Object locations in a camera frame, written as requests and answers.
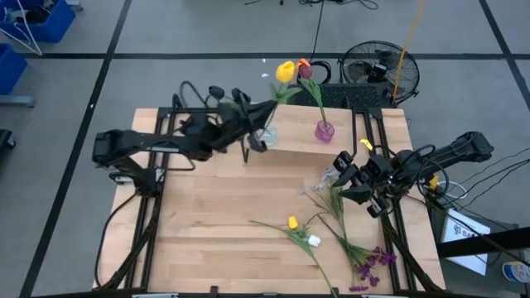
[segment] gray floor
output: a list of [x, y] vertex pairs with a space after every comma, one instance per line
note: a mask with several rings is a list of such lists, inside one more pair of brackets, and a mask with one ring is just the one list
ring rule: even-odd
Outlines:
[[[45, 53], [105, 53], [123, 0], [84, 0], [65, 39], [42, 45]], [[132, 0], [117, 53], [261, 53], [310, 52], [319, 7], [298, 1]], [[316, 51], [346, 52], [368, 40], [402, 45], [418, 0], [377, 0], [369, 11], [360, 3], [326, 4]], [[488, 0], [513, 53], [530, 53], [527, 18], [530, 2]], [[409, 49], [427, 54], [500, 54], [499, 44], [478, 0], [427, 1]], [[140, 107], [169, 105], [179, 83], [188, 79], [199, 90], [216, 84], [239, 87], [254, 99], [266, 99], [268, 82], [284, 59], [112, 60], [70, 183], [50, 249], [33, 295], [87, 291], [92, 286], [95, 253], [115, 186], [105, 171], [94, 169], [94, 135], [129, 128]], [[335, 60], [332, 82], [338, 82]], [[21, 290], [36, 244], [55, 198], [66, 162], [87, 107], [102, 60], [29, 60], [13, 94], [36, 97], [34, 109], [0, 108], [0, 127], [11, 129], [17, 148], [2, 164], [0, 188], [0, 291]], [[530, 60], [517, 61], [530, 79]], [[506, 60], [419, 60], [420, 94], [402, 107], [412, 120], [415, 147], [443, 146], [470, 130], [479, 130], [495, 146], [493, 161], [530, 147], [530, 112]], [[271, 75], [262, 78], [262, 74]], [[530, 158], [530, 152], [513, 161]], [[505, 161], [491, 169], [501, 169]], [[462, 181], [484, 165], [458, 165], [451, 180]], [[470, 209], [504, 222], [530, 225], [523, 167], [475, 201]], [[478, 179], [470, 181], [469, 187]], [[494, 180], [476, 187], [470, 197]], [[446, 276], [454, 290], [464, 281]]]

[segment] wooden tabletop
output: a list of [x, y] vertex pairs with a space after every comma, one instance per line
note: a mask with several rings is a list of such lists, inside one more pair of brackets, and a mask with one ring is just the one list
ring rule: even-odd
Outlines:
[[[154, 108], [138, 109], [132, 129], [154, 132], [156, 115]], [[285, 226], [290, 215], [305, 222], [319, 211], [309, 199], [298, 195], [299, 189], [315, 185], [339, 151], [353, 151], [351, 112], [326, 109], [326, 117], [337, 131], [329, 145], [318, 144], [313, 135], [319, 116], [318, 108], [280, 107], [273, 121], [278, 128], [277, 148], [263, 154], [251, 151], [248, 164], [244, 165], [237, 143], [229, 147], [227, 154], [197, 162], [195, 171], [168, 172], [149, 291], [209, 292], [211, 286], [218, 286], [219, 292], [225, 293], [329, 293], [314, 262], [298, 246], [274, 229], [249, 222]], [[403, 111], [385, 109], [383, 116], [389, 147], [394, 151], [412, 148]], [[286, 119], [298, 124], [287, 131]], [[357, 138], [366, 138], [362, 117], [358, 116], [356, 123]], [[377, 136], [375, 121], [372, 124]], [[298, 138], [305, 146], [283, 142], [287, 136]], [[368, 156], [368, 150], [359, 144], [355, 163], [364, 164]], [[146, 152], [133, 158], [147, 166]], [[186, 162], [182, 156], [170, 158], [170, 166], [186, 166]], [[132, 193], [132, 185], [119, 186], [113, 209]], [[415, 188], [411, 195], [421, 198]], [[123, 208], [108, 226], [99, 266], [103, 282], [112, 276], [131, 248], [139, 202], [136, 199]], [[401, 206], [411, 253], [431, 279], [445, 288], [426, 208], [409, 199], [402, 199]], [[365, 248], [384, 247], [380, 222], [369, 216], [366, 207], [344, 201], [349, 240]], [[313, 252], [332, 286], [347, 293], [352, 273], [343, 250], [318, 220], [311, 222], [310, 232], [322, 239]], [[136, 285], [143, 261], [141, 255]], [[397, 264], [400, 283], [406, 289], [400, 257]], [[369, 292], [392, 293], [388, 269], [379, 267], [375, 275], [381, 281]]]

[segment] electric fan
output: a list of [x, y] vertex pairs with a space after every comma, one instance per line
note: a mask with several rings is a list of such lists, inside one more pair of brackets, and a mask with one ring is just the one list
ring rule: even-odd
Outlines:
[[[386, 41], [366, 41], [349, 49], [340, 60], [341, 83], [386, 83], [393, 94], [398, 78], [399, 59], [403, 49]], [[405, 52], [395, 104], [416, 97], [420, 71], [412, 56]]]

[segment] yellow tulip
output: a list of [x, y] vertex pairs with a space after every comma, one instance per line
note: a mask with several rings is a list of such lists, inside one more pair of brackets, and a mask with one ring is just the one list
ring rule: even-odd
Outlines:
[[295, 76], [295, 64], [292, 61], [287, 61], [276, 68], [276, 79], [282, 83], [287, 83]]
[[296, 217], [289, 216], [289, 228], [290, 229], [298, 228], [298, 221], [296, 220]]

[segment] blue container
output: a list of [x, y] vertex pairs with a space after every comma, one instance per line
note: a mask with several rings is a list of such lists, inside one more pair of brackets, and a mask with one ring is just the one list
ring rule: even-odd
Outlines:
[[[24, 9], [29, 9], [34, 6], [42, 5], [44, 0], [20, 0], [20, 2]], [[0, 20], [3, 20], [5, 17], [4, 7], [12, 10], [20, 10], [17, 0], [0, 0]], [[28, 26], [35, 41], [56, 43], [63, 38], [74, 18], [74, 11], [72, 11], [65, 0], [60, 0], [57, 5], [53, 7], [50, 16], [48, 16], [44, 23], [28, 24]], [[24, 23], [17, 23], [17, 27], [23, 30], [30, 38]], [[0, 21], [0, 28], [20, 40], [26, 40], [26, 37], [16, 29], [13, 22]]]
[[11, 45], [0, 43], [0, 94], [9, 94], [27, 66]]

